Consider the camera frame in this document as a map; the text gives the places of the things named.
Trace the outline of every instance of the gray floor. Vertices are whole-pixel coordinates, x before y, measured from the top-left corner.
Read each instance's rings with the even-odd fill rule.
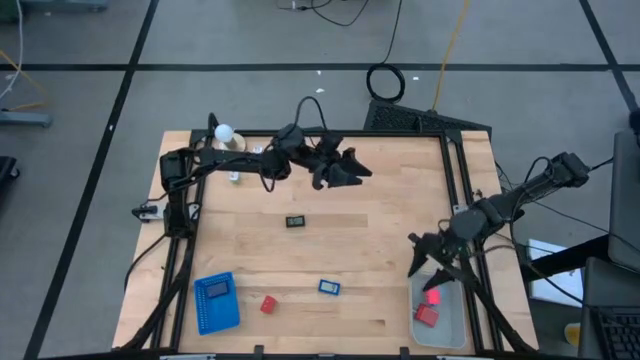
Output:
[[[25,24],[26,62],[126,63],[148,3],[112,0],[99,14],[32,14]],[[590,3],[618,61],[640,63],[638,2]],[[347,19],[361,4],[336,2],[323,10]],[[386,52],[396,4],[372,1],[353,27],[343,29],[309,11],[278,11],[273,1],[160,0],[141,63],[375,62]],[[440,62],[461,7],[461,0],[405,0],[390,60]],[[14,27],[1,25],[0,47],[16,56],[15,43]],[[473,1],[451,61],[605,63],[579,3],[553,0]],[[18,157],[23,172],[0,210],[0,358],[10,360],[21,358],[29,341],[123,76],[31,75],[51,93],[42,111],[55,123],[0,128],[0,154]],[[640,94],[640,74],[625,77]],[[400,104],[430,107],[437,72],[407,71],[405,78]],[[164,131],[203,127],[210,111],[237,128],[276,129],[293,119],[305,95],[318,97],[330,127],[361,129],[370,100],[364,79],[364,71],[137,72],[41,356],[109,349],[140,228],[130,209],[148,192]],[[373,80],[389,94],[397,86],[385,74]],[[325,91],[316,94],[319,88]],[[2,107],[34,99],[33,88],[20,79]],[[610,72],[451,71],[438,111],[492,126],[496,159],[514,182],[539,155],[572,151],[590,164],[607,159],[628,114]],[[318,121],[311,109],[302,119],[304,125]],[[610,184],[610,168],[603,168],[583,188],[544,202],[606,228]],[[535,205],[526,210],[516,226],[520,240],[570,246],[599,235]],[[544,350],[572,353],[561,338],[572,316],[544,304],[532,304],[532,311]],[[549,314],[561,320],[541,319]]]

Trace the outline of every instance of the red block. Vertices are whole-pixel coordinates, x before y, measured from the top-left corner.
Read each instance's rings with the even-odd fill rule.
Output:
[[[276,299],[267,295],[264,297],[264,301],[262,301],[262,306],[260,306],[260,311],[262,311],[265,314],[271,314],[273,312],[273,308],[276,307],[277,303],[278,302],[276,301]]]
[[[415,319],[427,324],[429,327],[435,327],[438,322],[438,312],[425,304],[420,304],[415,314]]]
[[[429,305],[440,305],[440,290],[437,287],[425,291],[425,300]]]

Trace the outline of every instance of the blue plastic basket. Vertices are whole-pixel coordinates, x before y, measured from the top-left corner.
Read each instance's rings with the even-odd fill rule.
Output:
[[[228,292],[214,298],[207,296],[209,286],[227,283]],[[218,275],[198,279],[193,283],[196,298],[196,314],[198,316],[198,333],[207,335],[240,325],[240,311],[238,297],[233,282],[233,273],[225,272]]]

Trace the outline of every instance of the wooden tabletop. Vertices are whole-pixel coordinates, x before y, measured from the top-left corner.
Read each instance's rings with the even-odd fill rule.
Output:
[[[188,146],[189,135],[166,132],[160,154]],[[498,193],[487,134],[465,132],[463,138],[473,190],[485,196]],[[264,147],[268,140],[248,137],[247,147]],[[263,189],[257,175],[241,174],[239,184],[229,182],[225,172],[207,178],[191,279],[232,271],[241,323],[224,332],[198,335],[191,281],[181,352],[250,353],[261,344],[266,353],[398,354],[402,346],[411,354],[473,353],[469,329],[462,349],[420,346],[409,330],[406,275],[412,248],[407,235],[435,232],[438,220],[451,216],[438,139],[348,137],[341,148],[349,146],[374,173],[364,185],[316,191],[310,174],[296,166],[289,179],[276,183],[273,193]],[[156,167],[150,197],[162,193]],[[284,227],[285,216],[299,214],[305,215],[306,227]],[[143,224],[136,256],[162,232],[162,222]],[[129,340],[157,303],[168,243],[131,274],[114,346]],[[494,236],[486,246],[506,243]],[[487,262],[496,304],[537,348],[515,252],[496,250],[487,254]],[[320,279],[339,282],[340,295],[319,293]],[[265,295],[278,301],[271,315],[259,309]],[[477,303],[484,345],[490,347],[486,313]],[[174,315],[172,307],[163,345],[169,343]]]

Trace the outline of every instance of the yellow cable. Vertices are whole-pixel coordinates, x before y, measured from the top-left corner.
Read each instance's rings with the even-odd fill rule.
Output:
[[[458,32],[460,32],[460,27],[462,27],[462,22],[464,21],[465,16],[467,16],[467,10],[469,9],[469,0],[464,0],[464,6],[462,7],[462,11],[460,12],[460,16],[458,16],[458,23],[456,24],[455,30],[453,30],[453,34],[451,35],[451,41],[449,41],[449,47],[447,47],[447,52],[444,54],[444,59],[442,60],[442,66],[440,67],[440,76],[438,77],[438,85],[436,86],[436,98],[433,100],[433,106],[431,110],[435,110],[438,105],[438,100],[440,100],[440,86],[442,85],[442,78],[444,77],[444,69],[447,66],[447,61],[449,60],[449,54],[451,53],[451,49],[453,49],[453,45],[456,43],[456,39],[458,38]]]
[[[31,83],[31,85],[36,87],[36,89],[38,89],[40,91],[40,93],[45,98],[45,100],[43,102],[19,105],[19,106],[16,106],[14,108],[9,109],[9,111],[25,110],[25,109],[32,109],[32,108],[37,108],[37,107],[41,107],[41,106],[47,106],[47,102],[48,102],[48,99],[49,99],[49,93],[44,88],[44,86],[40,85],[37,81],[33,80],[31,78],[31,76],[29,76],[27,73],[25,73],[20,68],[18,68],[18,65],[16,65],[16,63],[13,62],[13,60],[11,60],[9,55],[7,55],[4,51],[0,50],[0,56],[5,58],[5,60],[7,60],[9,62],[9,64],[11,64],[11,66],[13,66],[13,68],[16,69],[20,73],[20,75],[24,76]]]

